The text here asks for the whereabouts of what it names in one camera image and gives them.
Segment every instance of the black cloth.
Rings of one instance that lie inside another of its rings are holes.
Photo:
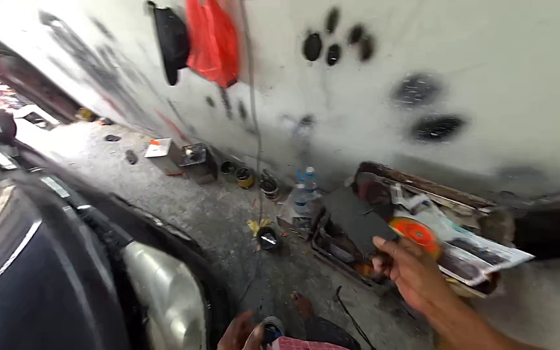
[[[179,69],[187,67],[189,56],[189,36],[187,26],[171,8],[158,9],[151,1],[153,7],[157,38],[161,48],[161,56],[166,69],[167,82],[175,85],[179,81]]]
[[[350,336],[343,328],[325,318],[311,316],[304,322],[306,340],[330,343],[349,350],[362,350],[360,343]]]

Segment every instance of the newspaper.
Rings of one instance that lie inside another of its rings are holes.
[[[438,259],[440,271],[469,286],[486,281],[492,272],[534,258],[529,253],[506,247],[459,227],[433,202],[413,215],[397,209],[394,216],[415,219],[429,227],[441,241],[442,254]]]

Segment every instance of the checkered cloth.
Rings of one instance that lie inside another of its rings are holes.
[[[305,341],[289,337],[277,338],[267,350],[347,350],[346,348],[330,343]]]

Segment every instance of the plastic water bottle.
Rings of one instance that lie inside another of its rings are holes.
[[[306,185],[300,182],[295,185],[295,188],[296,191],[293,196],[293,210],[300,215],[307,214],[309,210],[308,201],[310,200],[310,195],[306,190]]]
[[[306,185],[306,192],[310,194],[310,199],[313,199],[317,184],[315,183],[315,168],[312,166],[306,168],[306,181],[304,185]]]
[[[315,190],[317,189],[317,184],[315,183],[315,168],[309,166],[306,169],[300,169],[297,172],[297,182],[304,184],[306,192],[309,193],[310,198],[313,199],[315,196]]]

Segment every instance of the concrete floor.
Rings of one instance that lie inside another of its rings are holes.
[[[121,136],[106,142],[107,134]],[[114,192],[148,211],[183,227],[207,252],[236,300],[238,310],[253,309],[256,318],[275,315],[292,336],[304,337],[303,323],[292,306],[291,291],[312,300],[315,313],[337,323],[369,349],[340,304],[341,298],[379,349],[430,349],[432,330],[410,316],[398,298],[377,297],[359,282],[337,273],[316,259],[297,237],[283,239],[278,253],[254,253],[255,243],[246,225],[258,217],[258,193],[222,180],[199,186],[184,178],[170,178],[144,159],[150,136],[125,126],[76,123],[53,131],[19,125],[19,138],[77,172],[96,187]],[[126,149],[139,162],[129,165]],[[277,208],[264,201],[264,217]],[[530,262],[503,273],[500,291],[476,301],[475,307],[499,330],[546,348],[560,349],[560,260]]]
[[[107,142],[107,134],[121,136]],[[220,181],[198,185],[182,177],[165,176],[144,159],[150,136],[125,126],[76,123],[52,131],[19,127],[19,139],[52,156],[106,192],[114,192],[184,228],[206,251],[218,276],[237,301],[237,310],[253,309],[261,320],[268,315],[284,322],[290,335],[305,336],[303,322],[293,307],[291,291],[312,301],[315,313],[345,328],[363,349],[369,346],[356,332],[340,304],[333,301],[336,288],[352,316],[377,349],[429,349],[432,330],[423,320],[410,316],[394,295],[377,297],[313,256],[297,237],[284,237],[279,252],[254,252],[255,242],[246,225],[258,217],[258,192]],[[139,156],[129,165],[126,149]],[[264,216],[275,218],[277,207],[264,200]]]

